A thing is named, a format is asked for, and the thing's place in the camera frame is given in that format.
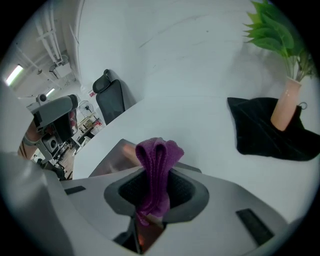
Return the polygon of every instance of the fluorescent light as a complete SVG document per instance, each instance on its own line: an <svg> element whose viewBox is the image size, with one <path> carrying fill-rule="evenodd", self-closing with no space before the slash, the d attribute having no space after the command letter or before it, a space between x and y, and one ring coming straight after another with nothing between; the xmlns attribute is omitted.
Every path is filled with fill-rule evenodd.
<svg viewBox="0 0 320 256"><path fill-rule="evenodd" d="M23 70L22 66L18 65L14 69L14 71L9 75L8 79L6 80L6 83L8 85L11 85L12 81L19 75L19 73Z"/></svg>
<svg viewBox="0 0 320 256"><path fill-rule="evenodd" d="M49 96L49 94L51 94L53 91L54 91L55 89L53 88L53 89L51 89L45 96Z"/></svg>

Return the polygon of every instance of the black office chair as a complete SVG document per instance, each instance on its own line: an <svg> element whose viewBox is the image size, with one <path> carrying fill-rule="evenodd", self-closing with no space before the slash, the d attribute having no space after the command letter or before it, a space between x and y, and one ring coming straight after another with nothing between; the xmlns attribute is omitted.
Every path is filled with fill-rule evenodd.
<svg viewBox="0 0 320 256"><path fill-rule="evenodd" d="M96 102L101 109L106 125L125 112L120 81L116 79L111 82L108 71L106 69L92 86L93 91L96 93Z"/></svg>

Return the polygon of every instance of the purple cloth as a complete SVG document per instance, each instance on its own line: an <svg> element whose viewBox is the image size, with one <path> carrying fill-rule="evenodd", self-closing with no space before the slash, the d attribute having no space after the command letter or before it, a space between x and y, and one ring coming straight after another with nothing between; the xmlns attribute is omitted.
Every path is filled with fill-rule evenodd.
<svg viewBox="0 0 320 256"><path fill-rule="evenodd" d="M184 151L173 140L151 138L139 143L135 154L146 170L149 186L149 192L137 208L136 214L141 224L147 226L149 223L143 216L151 214L159 218L170 209L168 173L184 155Z"/></svg>

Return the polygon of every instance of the pipe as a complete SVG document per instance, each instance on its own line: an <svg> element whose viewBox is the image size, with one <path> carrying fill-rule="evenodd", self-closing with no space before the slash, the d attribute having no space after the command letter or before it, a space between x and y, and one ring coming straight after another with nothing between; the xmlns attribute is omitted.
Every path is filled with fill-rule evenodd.
<svg viewBox="0 0 320 256"><path fill-rule="evenodd" d="M44 34L44 30L40 24L40 17L38 14L36 14L36 16L34 17L34 23L35 23L35 26L36 26L36 30L38 31L39 33L39 36L41 37L43 34ZM41 38L41 41L43 43L43 46L44 48L46 49L46 51L48 52L51 60L54 62L54 63L57 63L57 60L55 59L54 55L52 54L51 52L51 49L50 49L50 46L47 42L47 40L45 38Z"/></svg>
<svg viewBox="0 0 320 256"><path fill-rule="evenodd" d="M52 28L51 28L51 24L50 24L50 20L49 20L49 3L46 6L44 6L43 13L44 13L44 21L45 21L45 25L46 25L46 30L47 30L47 32L51 32ZM61 57L58 53L58 49L56 46L54 35L52 33L49 35L49 39L50 39L50 42L53 47L54 54L55 54L57 60L61 59Z"/></svg>
<svg viewBox="0 0 320 256"><path fill-rule="evenodd" d="M23 55L23 57L25 57L26 60L27 60L28 62L30 62L35 68L37 68L38 70L41 69L41 68L38 67L27 55L25 55L25 53L19 48L18 45L16 45L16 48L17 48L18 51ZM46 75L46 73L44 73L44 72L42 72L42 73L43 73L44 76L46 76L46 78L48 78L52 83L56 84L59 89L61 89L61 86L60 86L57 82L53 81L48 75Z"/></svg>
<svg viewBox="0 0 320 256"><path fill-rule="evenodd" d="M57 39L57 34L56 34L56 25L55 25L55 20L54 20L54 1L53 0L50 1L50 20L51 20L52 29L54 31L53 38L54 38L57 50L59 52L59 56L60 56L61 62L62 62L63 61L62 60L62 55L61 55L61 51L59 49L59 44L58 44L58 39Z"/></svg>

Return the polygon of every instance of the black cloth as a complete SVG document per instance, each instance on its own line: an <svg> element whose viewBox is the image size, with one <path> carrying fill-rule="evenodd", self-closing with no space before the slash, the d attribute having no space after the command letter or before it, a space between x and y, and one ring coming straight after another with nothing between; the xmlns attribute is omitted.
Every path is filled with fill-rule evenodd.
<svg viewBox="0 0 320 256"><path fill-rule="evenodd" d="M227 98L236 126L237 150L243 155L258 155L285 160L308 161L320 153L320 136L306 130L297 106L285 131L270 121L276 98Z"/></svg>

